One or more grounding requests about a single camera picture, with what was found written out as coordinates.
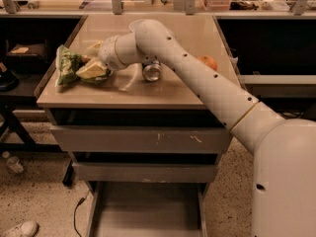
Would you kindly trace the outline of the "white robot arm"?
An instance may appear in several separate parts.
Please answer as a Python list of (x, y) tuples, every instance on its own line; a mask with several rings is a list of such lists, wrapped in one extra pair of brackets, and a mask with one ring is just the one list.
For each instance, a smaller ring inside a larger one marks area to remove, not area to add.
[(148, 58), (171, 68), (254, 155), (253, 237), (316, 237), (316, 122), (285, 119), (186, 52), (156, 20), (133, 22), (102, 42), (98, 57), (113, 71)]

